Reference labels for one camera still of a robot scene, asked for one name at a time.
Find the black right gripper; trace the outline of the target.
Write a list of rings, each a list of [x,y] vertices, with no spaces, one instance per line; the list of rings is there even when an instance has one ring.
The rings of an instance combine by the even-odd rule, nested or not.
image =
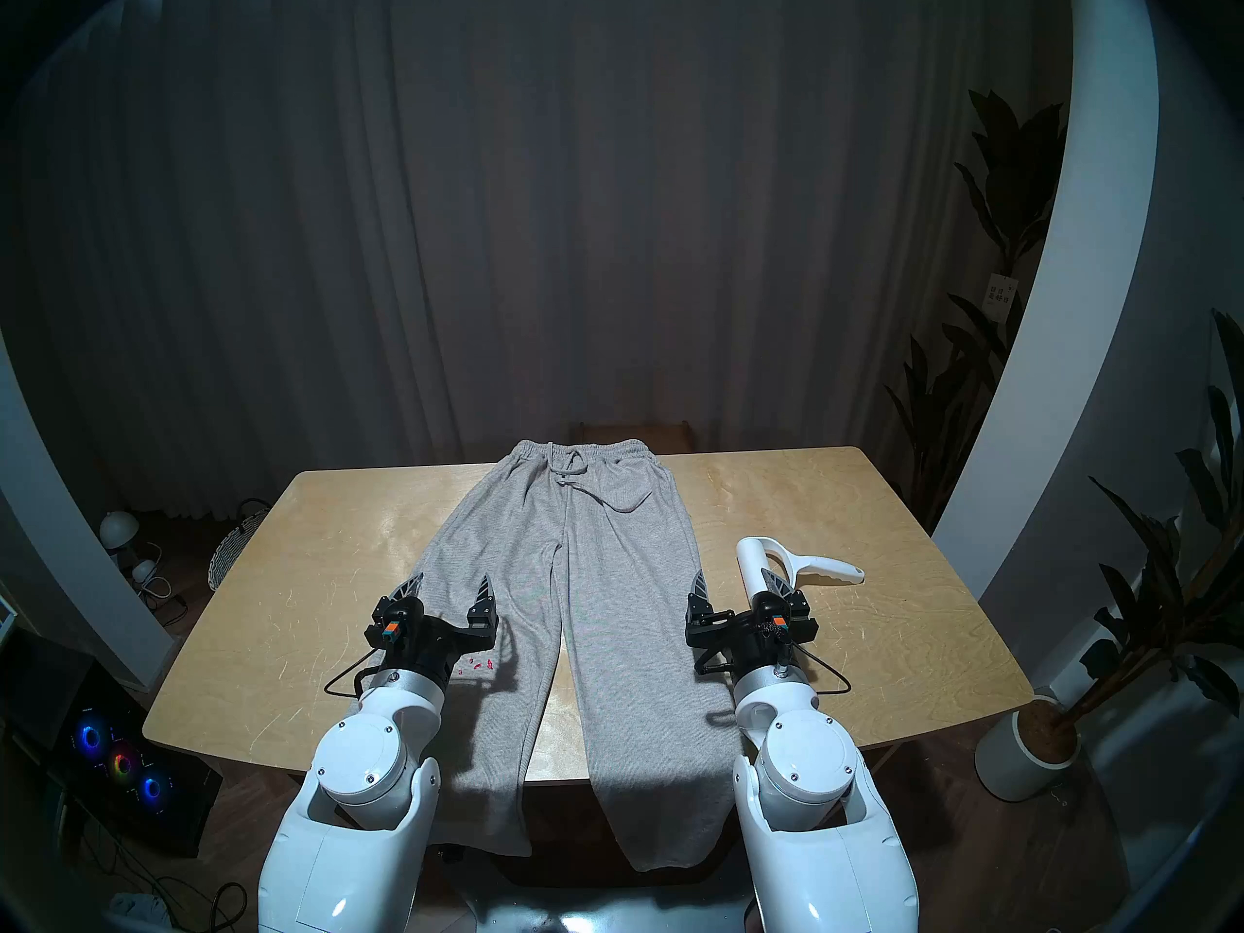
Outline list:
[[[763,667],[790,666],[794,647],[815,639],[817,622],[802,591],[773,569],[761,569],[761,577],[770,593],[755,595],[751,610],[717,612],[704,572],[697,571],[685,620],[685,644],[699,652],[697,675],[745,677]]]

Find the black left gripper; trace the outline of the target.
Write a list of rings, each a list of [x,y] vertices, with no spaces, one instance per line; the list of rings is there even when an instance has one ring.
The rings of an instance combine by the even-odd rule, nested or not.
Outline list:
[[[411,575],[373,611],[364,638],[383,652],[379,669],[411,672],[447,690],[453,668],[463,656],[490,651],[496,641],[498,608],[489,575],[484,575],[466,627],[425,613],[418,598],[424,573]]]

